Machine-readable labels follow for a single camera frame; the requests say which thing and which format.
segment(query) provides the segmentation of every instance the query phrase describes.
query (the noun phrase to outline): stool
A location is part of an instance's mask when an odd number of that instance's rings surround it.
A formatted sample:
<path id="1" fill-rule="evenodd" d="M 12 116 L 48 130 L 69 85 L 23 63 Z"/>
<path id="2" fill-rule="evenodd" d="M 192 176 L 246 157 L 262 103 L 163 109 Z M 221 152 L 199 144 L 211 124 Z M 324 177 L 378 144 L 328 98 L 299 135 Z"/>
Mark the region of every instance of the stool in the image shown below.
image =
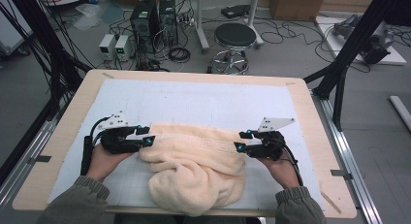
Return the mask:
<path id="1" fill-rule="evenodd" d="M 212 68 L 221 74 L 244 75 L 248 60 L 244 50 L 256 41 L 254 30 L 240 23 L 224 23 L 215 29 L 215 42 L 226 50 L 218 52 L 211 61 Z"/>

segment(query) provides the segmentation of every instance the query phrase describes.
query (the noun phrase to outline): jacket sleeve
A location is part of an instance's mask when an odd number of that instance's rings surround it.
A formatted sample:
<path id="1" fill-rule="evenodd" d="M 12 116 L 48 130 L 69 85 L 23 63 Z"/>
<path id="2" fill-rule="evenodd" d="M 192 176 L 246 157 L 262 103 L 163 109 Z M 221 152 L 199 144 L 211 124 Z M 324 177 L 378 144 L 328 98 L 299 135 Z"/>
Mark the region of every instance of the jacket sleeve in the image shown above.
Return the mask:
<path id="1" fill-rule="evenodd" d="M 276 224 L 327 223 L 323 211 L 306 187 L 295 187 L 275 195 L 278 202 Z"/>
<path id="2" fill-rule="evenodd" d="M 109 189 L 102 183 L 80 176 L 42 212 L 37 224 L 98 223 L 107 207 Z"/>

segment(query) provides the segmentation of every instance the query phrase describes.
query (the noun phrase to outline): human hand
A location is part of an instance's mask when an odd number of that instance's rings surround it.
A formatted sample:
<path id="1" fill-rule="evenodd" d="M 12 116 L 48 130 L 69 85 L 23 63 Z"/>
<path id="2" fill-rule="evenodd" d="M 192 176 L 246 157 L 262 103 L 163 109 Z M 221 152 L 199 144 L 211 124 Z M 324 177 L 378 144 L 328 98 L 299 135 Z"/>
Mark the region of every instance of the human hand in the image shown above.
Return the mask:
<path id="1" fill-rule="evenodd" d="M 287 155 L 283 153 L 277 161 L 270 158 L 258 158 L 271 173 L 271 176 L 284 188 L 300 186 L 296 170 Z"/>
<path id="2" fill-rule="evenodd" d="M 133 153 L 111 154 L 103 149 L 101 144 L 94 147 L 90 168 L 85 176 L 103 182 L 115 170 L 117 165 Z"/>

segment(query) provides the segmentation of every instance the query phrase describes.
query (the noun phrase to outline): wooden table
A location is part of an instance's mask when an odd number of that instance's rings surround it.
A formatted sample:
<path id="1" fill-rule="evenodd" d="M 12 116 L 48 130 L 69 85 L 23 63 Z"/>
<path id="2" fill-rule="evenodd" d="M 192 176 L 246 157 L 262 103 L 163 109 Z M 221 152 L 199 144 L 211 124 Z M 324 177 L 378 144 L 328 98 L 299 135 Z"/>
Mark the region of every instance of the wooden table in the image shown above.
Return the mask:
<path id="1" fill-rule="evenodd" d="M 287 86 L 300 121 L 300 128 L 319 178 L 321 193 L 324 197 L 326 217 L 353 218 L 357 215 L 347 185 L 341 176 L 332 176 L 331 170 L 339 170 L 332 147 L 320 116 L 309 94 L 305 82 L 295 78 L 225 76 L 207 74 L 181 74 L 160 72 L 128 72 L 111 70 L 90 71 L 62 116 L 58 126 L 49 139 L 42 155 L 49 155 L 48 163 L 38 162 L 25 180 L 13 202 L 20 210 L 43 210 L 47 207 L 47 197 L 57 179 L 64 157 L 73 143 L 78 130 L 90 109 L 104 80 L 164 80 L 198 81 L 210 83 L 242 83 Z M 168 213 L 159 208 L 109 207 L 109 212 Z M 236 215 L 224 210 L 210 210 L 210 215 Z M 261 213 L 258 210 L 242 210 L 242 215 L 273 216 L 274 213 Z"/>

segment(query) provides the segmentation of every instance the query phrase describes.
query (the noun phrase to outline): cream towel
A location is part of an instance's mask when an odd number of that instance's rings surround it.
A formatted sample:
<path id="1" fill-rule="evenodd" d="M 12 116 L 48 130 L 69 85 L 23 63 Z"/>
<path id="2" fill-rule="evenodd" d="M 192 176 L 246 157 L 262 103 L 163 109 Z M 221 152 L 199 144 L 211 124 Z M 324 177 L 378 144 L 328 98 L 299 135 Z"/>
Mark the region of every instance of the cream towel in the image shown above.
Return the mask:
<path id="1" fill-rule="evenodd" d="M 199 216 L 241 198 L 245 156 L 233 144 L 244 143 L 237 132 L 153 123 L 149 135 L 154 145 L 141 149 L 140 158 L 156 173 L 148 187 L 157 206 Z"/>

